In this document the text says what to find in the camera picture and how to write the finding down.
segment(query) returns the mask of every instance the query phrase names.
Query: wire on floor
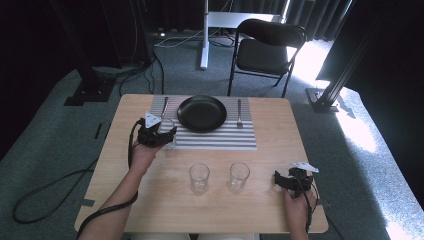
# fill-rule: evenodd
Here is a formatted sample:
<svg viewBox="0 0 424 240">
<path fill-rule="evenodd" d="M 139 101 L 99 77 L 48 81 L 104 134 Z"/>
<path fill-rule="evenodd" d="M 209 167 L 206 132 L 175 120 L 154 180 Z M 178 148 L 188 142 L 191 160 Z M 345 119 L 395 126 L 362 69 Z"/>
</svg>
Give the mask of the wire on floor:
<svg viewBox="0 0 424 240">
<path fill-rule="evenodd" d="M 55 180 L 51 183 L 48 183 L 48 184 L 46 184 L 42 187 L 36 188 L 36 189 L 30 191 L 29 193 L 25 194 L 24 196 L 22 196 L 13 206 L 13 210 L 12 210 L 13 220 L 17 223 L 20 223 L 20 224 L 32 224 L 32 223 L 42 221 L 42 220 L 46 219 L 47 217 L 51 216 L 53 213 L 55 213 L 60 208 L 60 206 L 63 205 L 63 203 L 66 201 L 66 199 L 68 199 L 69 195 L 71 195 L 71 193 L 74 191 L 75 187 L 81 182 L 81 180 L 85 176 L 85 174 L 88 173 L 88 172 L 94 171 L 94 170 L 91 169 L 91 167 L 97 162 L 97 160 L 98 159 L 91 162 L 90 165 L 86 169 L 78 170 L 78 171 L 69 173 L 69 174 L 67 174 L 67 175 L 65 175 L 65 176 L 63 176 L 63 177 L 61 177 L 61 178 L 59 178 L 59 179 L 57 179 L 57 180 Z M 23 218 L 18 216 L 19 207 L 29 197 L 31 197 L 31 196 L 47 189 L 47 188 L 53 186 L 54 184 L 66 179 L 68 177 L 71 177 L 71 176 L 73 176 L 75 174 L 79 174 L 79 173 L 82 173 L 81 176 L 77 179 L 77 181 L 74 183 L 74 185 L 71 187 L 71 189 L 66 193 L 65 197 L 63 197 L 63 199 L 55 207 L 53 207 L 51 210 L 49 210 L 46 214 L 44 214 L 41 217 L 37 217 L 37 218 L 33 218 L 33 219 L 23 219 Z"/>
</svg>

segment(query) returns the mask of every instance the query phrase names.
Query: gray carpet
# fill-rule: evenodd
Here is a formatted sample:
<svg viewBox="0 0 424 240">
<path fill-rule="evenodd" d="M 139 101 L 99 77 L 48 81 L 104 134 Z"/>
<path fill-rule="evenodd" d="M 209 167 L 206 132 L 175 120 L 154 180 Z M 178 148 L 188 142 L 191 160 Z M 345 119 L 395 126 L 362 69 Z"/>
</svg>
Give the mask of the gray carpet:
<svg viewBox="0 0 424 240">
<path fill-rule="evenodd" d="M 324 42 L 308 43 L 312 47 L 320 44 L 324 45 L 324 50 L 328 47 L 328 43 Z M 232 49 L 211 45 L 208 69 L 202 71 L 199 69 L 200 46 L 200 42 L 187 42 L 175 48 L 155 49 L 165 70 L 166 94 L 226 95 Z M 349 89 L 341 93 L 341 99 L 356 118 L 347 116 L 343 111 L 337 114 L 315 113 L 305 89 L 316 86 L 314 77 L 322 59 L 311 60 L 316 52 L 305 50 L 302 54 L 299 57 L 312 61 L 309 63 L 312 65 L 308 70 L 300 63 L 297 65 L 286 98 L 292 104 L 309 161 L 320 169 L 315 177 L 326 214 L 345 239 L 422 239 L 423 211 L 362 105 L 360 96 Z M 311 73 L 312 77 L 304 77 L 305 73 Z M 150 90 L 153 90 L 154 77 L 154 93 L 160 94 L 158 62 L 154 63 L 151 72 L 146 72 L 145 77 L 150 80 Z M 122 92 L 148 94 L 149 83 L 145 77 L 129 78 Z M 274 88 L 273 80 L 257 80 L 255 77 L 236 77 L 232 96 L 280 97 L 282 84 Z M 33 121 L 0 162 L 2 240 L 76 237 L 73 225 L 90 174 L 83 178 L 65 203 L 43 221 L 15 223 L 12 208 L 29 191 L 86 168 L 99 156 L 120 99 L 118 85 L 107 103 L 63 106 L 79 81 L 78 73 L 72 71 L 58 82 Z M 100 123 L 102 128 L 96 134 Z M 77 178 L 73 176 L 29 198 L 19 208 L 18 215 L 25 219 L 42 216 L 61 200 Z M 263 240 L 289 239 L 287 234 L 261 234 L 261 237 Z M 310 234 L 310 239 L 340 238 L 330 225 L 323 234 Z"/>
</svg>

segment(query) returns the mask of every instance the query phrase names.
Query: dark curtain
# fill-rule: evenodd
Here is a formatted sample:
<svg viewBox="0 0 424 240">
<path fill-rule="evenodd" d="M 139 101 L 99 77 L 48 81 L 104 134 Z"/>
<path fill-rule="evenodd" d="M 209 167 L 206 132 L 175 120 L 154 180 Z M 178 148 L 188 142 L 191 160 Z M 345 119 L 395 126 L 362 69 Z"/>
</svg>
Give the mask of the dark curtain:
<svg viewBox="0 0 424 240">
<path fill-rule="evenodd" d="M 161 26 L 165 31 L 203 28 L 204 1 L 161 0 Z M 216 0 L 209 11 L 280 14 L 288 0 Z M 337 37 L 352 0 L 290 0 L 287 23 L 303 26 L 308 40 Z"/>
<path fill-rule="evenodd" d="M 317 77 L 337 81 L 343 77 L 344 69 L 353 68 L 346 87 L 360 94 L 421 207 L 424 207 L 423 11 L 424 3 L 420 0 L 356 0 Z M 380 12 L 381 20 L 376 21 Z M 369 47 L 353 66 L 351 59 L 365 41 Z"/>
</svg>

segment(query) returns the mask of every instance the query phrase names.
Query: clear glass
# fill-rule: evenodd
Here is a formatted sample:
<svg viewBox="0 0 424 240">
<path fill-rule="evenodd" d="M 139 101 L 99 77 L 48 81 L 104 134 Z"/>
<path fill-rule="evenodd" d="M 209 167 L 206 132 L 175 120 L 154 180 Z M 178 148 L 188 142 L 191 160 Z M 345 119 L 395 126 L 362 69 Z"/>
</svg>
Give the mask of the clear glass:
<svg viewBox="0 0 424 240">
<path fill-rule="evenodd" d="M 167 133 L 171 131 L 171 129 L 174 127 L 175 127 L 175 123 L 174 121 L 172 121 L 172 119 L 163 118 L 160 123 L 159 133 Z M 165 145 L 165 148 L 167 149 L 174 148 L 176 145 L 177 145 L 177 134 L 174 135 L 174 139 L 172 140 L 172 142 L 167 143 Z"/>
<path fill-rule="evenodd" d="M 236 162 L 231 165 L 230 179 L 228 180 L 228 189 L 232 192 L 243 191 L 247 178 L 249 178 L 250 169 L 242 162 Z"/>
<path fill-rule="evenodd" d="M 191 190 L 203 194 L 208 190 L 209 168 L 203 163 L 196 163 L 189 170 Z"/>
</svg>

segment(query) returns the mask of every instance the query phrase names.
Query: electrical cord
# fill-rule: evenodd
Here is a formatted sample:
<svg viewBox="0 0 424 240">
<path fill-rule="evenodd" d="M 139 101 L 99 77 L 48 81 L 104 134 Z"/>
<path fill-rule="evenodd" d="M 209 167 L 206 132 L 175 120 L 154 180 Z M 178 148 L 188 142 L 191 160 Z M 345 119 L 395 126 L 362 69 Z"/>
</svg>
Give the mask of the electrical cord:
<svg viewBox="0 0 424 240">
<path fill-rule="evenodd" d="M 132 75 L 136 74 L 137 72 L 139 72 L 140 70 L 145 69 L 147 67 L 148 66 L 146 66 L 145 64 L 143 64 L 143 65 L 137 66 L 137 67 L 135 67 L 133 69 L 129 69 L 129 70 L 118 72 L 118 73 L 108 73 L 108 72 L 102 72 L 102 71 L 99 71 L 99 70 L 94 70 L 94 72 L 99 77 L 120 78 L 120 77 L 124 77 L 124 76 L 127 76 L 127 75 L 132 76 Z"/>
<path fill-rule="evenodd" d="M 67 175 L 65 175 L 65 176 L 63 176 L 63 177 L 61 177 L 61 178 L 59 178 L 59 179 L 57 179 L 57 180 L 55 180 L 55 181 L 53 181 L 51 183 L 48 183 L 48 184 L 46 184 L 46 185 L 44 185 L 42 187 L 36 188 L 36 189 L 30 191 L 29 193 L 25 194 L 23 197 L 21 197 L 15 203 L 15 206 L 13 207 L 13 210 L 12 210 L 12 218 L 13 218 L 13 220 L 15 222 L 17 222 L 17 223 L 20 223 L 20 224 L 32 224 L 32 223 L 36 223 L 36 222 L 42 221 L 42 220 L 46 219 L 47 217 L 51 216 L 53 213 L 55 213 L 57 211 L 57 209 L 59 209 L 60 206 L 62 206 L 62 204 L 66 201 L 66 199 L 68 199 L 69 195 L 72 193 L 72 191 L 75 189 L 75 187 L 81 182 L 81 180 L 85 176 L 85 174 L 87 172 L 93 172 L 93 170 L 90 169 L 90 168 L 94 165 L 94 163 L 97 162 L 97 160 L 98 159 L 96 159 L 93 162 L 91 162 L 90 165 L 86 169 L 84 169 L 84 170 L 78 170 L 78 171 L 69 173 L 69 174 L 67 174 Z M 78 173 L 82 173 L 81 176 L 77 179 L 77 181 L 74 183 L 74 185 L 71 187 L 71 189 L 66 193 L 65 197 L 54 208 L 52 208 L 48 213 L 46 213 L 45 215 L 43 215 L 41 217 L 34 218 L 34 219 L 29 219 L 29 220 L 22 219 L 21 217 L 18 216 L 18 209 L 19 209 L 20 205 L 27 198 L 29 198 L 32 195 L 35 195 L 35 194 L 37 194 L 37 193 L 39 193 L 39 192 L 41 192 L 41 191 L 43 191 L 43 190 L 45 190 L 47 188 L 49 188 L 50 186 L 52 186 L 52 185 L 54 185 L 54 184 L 56 184 L 56 183 L 58 183 L 58 182 L 60 182 L 60 181 L 62 181 L 64 179 L 66 179 L 66 178 L 68 178 L 70 176 L 73 176 L 75 174 L 78 174 Z"/>
<path fill-rule="evenodd" d="M 327 221 L 333 226 L 334 230 L 336 230 L 337 234 L 339 235 L 340 239 L 344 240 L 342 233 L 340 232 L 339 228 L 334 224 L 334 222 L 328 217 L 327 214 L 325 214 L 325 217 L 327 218 Z"/>
<path fill-rule="evenodd" d="M 219 29 L 218 30 L 216 30 L 214 33 L 212 33 L 211 35 L 209 35 L 210 37 L 209 37 L 209 43 L 210 44 L 212 44 L 212 45 L 214 45 L 214 46 L 217 46 L 217 47 L 225 47 L 225 48 L 232 48 L 232 47 L 234 47 L 234 42 L 235 42 L 235 40 L 234 40 L 234 38 L 233 37 L 231 37 L 230 35 L 226 35 L 226 36 L 213 36 L 214 34 L 216 34 L 217 32 L 219 31 Z M 167 39 L 165 39 L 165 40 L 163 40 L 162 42 L 164 42 L 164 41 L 170 41 L 170 40 L 172 40 L 172 39 L 185 39 L 186 37 L 171 37 L 171 38 L 167 38 Z M 189 40 L 185 40 L 184 42 L 189 42 L 189 41 L 203 41 L 203 38 L 201 38 L 201 37 L 189 37 L 190 39 Z M 225 38 L 225 39 L 229 39 L 230 41 L 231 41 L 231 43 L 230 44 L 223 44 L 223 43 L 220 43 L 220 42 L 217 42 L 217 41 L 214 41 L 214 40 L 211 40 L 211 38 Z M 181 44 L 182 42 L 180 42 L 180 43 L 178 43 L 178 44 L 176 44 L 176 45 L 170 45 L 170 46 L 156 46 L 156 47 L 163 47 L 163 48 L 173 48 L 173 47 L 177 47 L 177 46 L 179 46 L 180 44 Z"/>
<path fill-rule="evenodd" d="M 305 199 L 306 199 L 306 204 L 308 205 L 308 221 L 307 221 L 307 223 L 306 223 L 306 226 L 305 226 L 305 230 L 306 230 L 306 233 L 309 233 L 309 227 L 311 226 L 311 224 L 312 224 L 312 214 L 314 213 L 314 211 L 315 211 L 315 208 L 316 208 L 316 206 L 317 206 L 317 199 L 316 199 L 316 201 L 315 201 L 315 206 L 314 206 L 314 209 L 312 210 L 312 207 L 311 207 L 311 204 L 310 204 L 310 202 L 309 202 L 309 199 L 308 199 L 308 196 L 306 195 L 306 191 L 305 191 L 305 189 L 303 188 L 303 185 L 302 185 L 302 183 L 300 182 L 300 180 L 299 180 L 299 175 L 298 175 L 298 173 L 296 172 L 296 176 L 295 176 L 295 178 L 296 178 L 296 180 L 297 180 L 297 182 L 299 183 L 299 185 L 300 185 L 300 188 L 301 188 L 301 190 L 302 190 L 302 194 L 303 194 L 303 196 L 305 196 Z"/>
<path fill-rule="evenodd" d="M 142 67 L 139 67 L 139 68 L 135 68 L 135 69 L 133 69 L 134 71 L 129 72 L 128 75 L 121 82 L 119 82 L 119 88 L 118 88 L 119 96 L 122 97 L 122 95 L 123 95 L 122 94 L 122 87 L 123 87 L 124 83 L 137 79 L 137 78 L 133 78 L 133 79 L 130 80 L 130 77 L 136 76 L 136 75 L 139 75 L 139 74 L 146 72 L 147 69 L 149 69 L 153 66 L 155 61 L 156 61 L 156 59 L 153 60 L 153 62 L 150 63 L 148 66 L 142 66 Z"/>
<path fill-rule="evenodd" d="M 315 194 L 316 194 L 316 196 L 317 196 L 317 201 L 318 201 L 318 199 L 319 199 L 319 194 L 318 194 L 317 187 L 316 187 L 314 184 L 312 184 L 312 187 L 314 187 Z M 317 205 L 318 205 L 318 204 L 315 204 L 315 207 L 314 207 L 314 209 L 312 210 L 312 212 L 315 212 L 315 208 L 317 207 Z M 338 227 L 334 224 L 334 222 L 330 219 L 330 217 L 328 217 L 328 215 L 327 215 L 327 214 L 325 214 L 325 217 L 327 218 L 327 221 L 331 224 L 331 226 L 333 226 L 334 230 L 336 230 L 336 232 L 337 232 L 337 234 L 339 235 L 340 239 L 344 240 L 344 237 L 343 237 L 342 233 L 340 232 L 339 228 L 338 228 Z"/>
<path fill-rule="evenodd" d="M 161 73 L 162 73 L 162 95 L 165 94 L 165 71 L 163 69 L 163 65 L 162 62 L 160 61 L 160 59 L 158 58 L 158 55 L 156 55 L 156 52 L 153 50 L 153 54 L 155 55 L 156 60 L 158 60 L 160 69 L 161 69 Z"/>
<path fill-rule="evenodd" d="M 154 92 L 155 92 L 155 87 L 156 87 L 156 79 L 155 79 L 155 77 L 153 76 L 153 68 L 154 68 L 154 65 L 152 64 L 151 66 L 150 66 L 150 72 L 149 72 L 149 75 L 150 75 L 150 77 L 151 77 L 151 79 L 152 79 L 152 82 L 150 82 L 150 80 L 148 79 L 148 77 L 146 76 L 146 72 L 147 71 L 144 71 L 143 72 L 143 77 L 144 77 L 144 79 L 146 80 L 146 82 L 148 83 L 148 86 L 149 86 L 149 92 L 150 92 L 150 94 L 153 94 Z"/>
<path fill-rule="evenodd" d="M 228 0 L 227 2 L 225 2 L 224 6 L 221 8 L 220 12 L 224 11 L 225 7 L 228 5 L 229 2 L 231 2 L 231 5 L 230 5 L 230 8 L 229 8 L 228 12 L 231 12 L 231 9 L 232 9 L 234 0 Z M 215 35 L 220 29 L 221 28 L 218 28 L 218 30 L 216 30 L 212 34 L 209 34 L 209 36 Z M 191 39 L 194 39 L 201 32 L 204 32 L 204 29 L 200 30 L 199 32 L 197 32 L 196 34 L 194 34 L 193 36 L 190 36 L 190 37 L 170 37 L 170 38 L 164 39 L 164 40 L 160 41 L 159 43 L 155 44 L 154 46 L 155 47 L 161 47 L 161 48 L 174 48 L 174 47 L 178 47 L 181 44 L 183 44 L 183 43 L 185 43 L 185 42 L 187 42 L 187 41 L 189 41 Z M 179 43 L 177 43 L 177 44 L 175 44 L 175 45 L 170 45 L 170 46 L 163 46 L 162 45 L 163 43 L 165 43 L 165 42 L 167 42 L 169 40 L 173 40 L 173 39 L 184 39 L 184 40 L 181 41 L 181 42 L 179 42 Z"/>
<path fill-rule="evenodd" d="M 131 10 L 132 10 L 133 19 L 134 19 L 134 27 L 135 27 L 135 31 L 134 31 L 134 33 L 135 33 L 135 39 L 134 39 L 134 41 L 135 41 L 135 43 L 134 43 L 134 51 L 133 51 L 133 54 L 132 54 L 132 56 L 131 56 L 131 60 L 130 60 L 130 63 L 132 63 L 132 61 L 134 60 L 135 53 L 137 52 L 137 44 L 138 44 L 138 26 L 137 26 L 137 20 L 136 20 L 136 18 L 135 18 L 135 11 L 134 11 L 134 6 L 133 6 L 133 4 L 132 4 L 132 0 L 130 0 L 130 5 L 131 5 Z"/>
<path fill-rule="evenodd" d="M 137 127 L 137 125 L 139 125 L 141 122 L 141 120 L 138 120 L 136 123 L 134 123 L 134 126 L 131 129 L 131 133 L 129 136 L 129 140 L 128 140 L 128 168 L 131 167 L 131 162 L 132 162 L 132 149 L 135 146 L 132 146 L 133 140 L 134 140 L 134 131 L 135 128 Z M 100 210 L 97 210 L 96 212 L 94 212 L 93 214 L 91 214 L 90 216 L 88 216 L 81 224 L 79 230 L 78 230 L 78 234 L 77 234 L 77 239 L 79 238 L 79 236 L 81 236 L 81 233 L 84 231 L 85 227 L 87 226 L 87 224 L 89 222 L 91 222 L 93 219 L 100 217 L 104 214 L 110 213 L 110 212 L 114 212 L 123 208 L 126 208 L 128 206 L 131 206 L 138 198 L 138 191 L 134 194 L 134 196 L 131 198 L 131 200 L 129 200 L 128 202 L 125 203 L 121 203 L 121 204 L 116 204 L 107 208 L 103 208 Z"/>
</svg>

